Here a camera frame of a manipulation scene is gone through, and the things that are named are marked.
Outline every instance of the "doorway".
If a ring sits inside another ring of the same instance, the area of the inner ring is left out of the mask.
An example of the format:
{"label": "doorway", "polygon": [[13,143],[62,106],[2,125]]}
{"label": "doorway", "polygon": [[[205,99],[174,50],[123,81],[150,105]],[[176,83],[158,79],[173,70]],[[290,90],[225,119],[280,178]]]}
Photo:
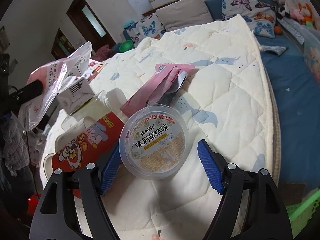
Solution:
{"label": "doorway", "polygon": [[86,0],[73,0],[67,15],[94,51],[104,45],[112,48],[116,43],[90,8]]}

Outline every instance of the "blue gripper pad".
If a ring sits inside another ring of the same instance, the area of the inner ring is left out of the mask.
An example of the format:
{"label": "blue gripper pad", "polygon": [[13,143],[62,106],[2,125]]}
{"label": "blue gripper pad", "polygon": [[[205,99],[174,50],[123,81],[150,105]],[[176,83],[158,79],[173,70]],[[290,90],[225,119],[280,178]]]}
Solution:
{"label": "blue gripper pad", "polygon": [[202,166],[208,176],[212,188],[216,189],[218,193],[221,194],[224,190],[221,171],[213,160],[206,145],[202,141],[198,142],[198,156],[201,160]]}
{"label": "blue gripper pad", "polygon": [[104,167],[101,174],[100,192],[105,193],[107,189],[111,188],[113,180],[116,176],[118,168],[121,163],[121,157],[119,153],[119,145],[113,151],[107,165]]}

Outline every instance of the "white pillow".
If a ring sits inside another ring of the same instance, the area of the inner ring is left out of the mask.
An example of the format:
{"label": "white pillow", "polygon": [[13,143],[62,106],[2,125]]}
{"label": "white pillow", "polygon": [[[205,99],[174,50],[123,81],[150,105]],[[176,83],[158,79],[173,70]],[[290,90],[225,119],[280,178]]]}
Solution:
{"label": "white pillow", "polygon": [[146,37],[160,39],[165,33],[165,29],[155,13],[150,14],[137,23],[140,33],[140,40]]}
{"label": "white pillow", "polygon": [[213,22],[203,0],[180,0],[156,10],[166,31]]}

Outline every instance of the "pillow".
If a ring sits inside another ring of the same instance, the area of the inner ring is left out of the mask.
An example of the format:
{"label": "pillow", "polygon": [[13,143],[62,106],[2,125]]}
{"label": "pillow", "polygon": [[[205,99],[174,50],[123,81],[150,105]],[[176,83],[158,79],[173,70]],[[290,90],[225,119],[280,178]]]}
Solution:
{"label": "pillow", "polygon": [[137,27],[141,40],[146,37],[160,39],[165,33],[165,29],[155,13],[141,19],[138,22]]}
{"label": "pillow", "polygon": [[139,22],[133,22],[130,26],[126,27],[127,33],[131,37],[132,41],[136,45],[138,45],[142,41],[142,37],[140,37],[139,28],[137,27],[137,24]]}
{"label": "pillow", "polygon": [[144,38],[160,39],[165,33],[165,29],[155,13],[142,18],[138,22],[133,22],[125,29],[134,42],[135,48]]}
{"label": "pillow", "polygon": [[255,35],[274,38],[276,13],[273,7],[257,0],[222,0],[222,19],[229,20],[241,14]]}
{"label": "pillow", "polygon": [[166,31],[213,22],[203,0],[180,0],[156,10]]}

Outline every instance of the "butterfly print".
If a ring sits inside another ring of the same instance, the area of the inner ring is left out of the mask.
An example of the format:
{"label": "butterfly print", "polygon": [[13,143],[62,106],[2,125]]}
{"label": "butterfly print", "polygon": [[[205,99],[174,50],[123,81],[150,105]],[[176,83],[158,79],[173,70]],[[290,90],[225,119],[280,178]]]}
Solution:
{"label": "butterfly print", "polygon": [[240,4],[240,7],[241,6],[242,8],[246,7],[249,11],[252,11],[249,0],[233,0],[233,2],[231,3],[231,5],[238,5],[238,4]]}
{"label": "butterfly print", "polygon": [[257,22],[257,26],[254,28],[254,34],[259,35],[263,29],[265,29],[271,36],[274,35],[272,25],[270,23],[263,24],[263,22]]}
{"label": "butterfly print", "polygon": [[265,20],[269,20],[270,22],[273,23],[273,16],[272,15],[263,15],[262,12],[258,12],[257,17],[255,17],[254,19],[255,20],[260,20],[260,19],[264,20],[265,19]]}
{"label": "butterfly print", "polygon": [[264,3],[264,2],[258,2],[256,5],[255,5],[255,8],[264,8],[264,7],[270,7],[270,4],[267,4],[267,3]]}
{"label": "butterfly print", "polygon": [[139,41],[139,36],[140,36],[140,33],[138,33],[137,36],[135,36],[135,37],[131,36],[131,39],[132,39],[134,42],[138,42],[138,41]]}
{"label": "butterfly print", "polygon": [[[237,16],[236,14],[234,14],[233,16],[229,17],[227,20],[230,20],[231,18],[233,18],[234,16]],[[252,20],[247,16],[247,15],[241,15],[241,17],[245,20],[245,22],[250,23],[252,22]]]}
{"label": "butterfly print", "polygon": [[149,19],[151,19],[151,17],[152,17],[152,14],[147,15],[147,16],[143,17],[143,19],[141,19],[140,22],[141,22],[141,23],[144,23],[144,22],[146,21],[146,19],[149,20]]}
{"label": "butterfly print", "polygon": [[142,26],[141,28],[142,28],[142,30],[143,30],[144,35],[148,36],[149,33],[155,34],[155,32],[156,32],[155,27],[156,27],[156,23],[155,23],[155,21],[153,21],[153,22],[150,24],[150,27],[149,27],[149,28],[148,28],[148,27],[145,27],[145,26]]}
{"label": "butterfly print", "polygon": [[222,0],[222,7],[223,7],[223,9],[226,9],[226,8],[227,8],[227,6],[226,6],[226,0]]}
{"label": "butterfly print", "polygon": [[242,18],[243,18],[247,23],[252,22],[252,20],[251,20],[247,15],[243,15]]}
{"label": "butterfly print", "polygon": [[131,24],[130,26],[127,27],[128,31],[131,31],[132,29],[135,29],[137,27],[137,23]]}

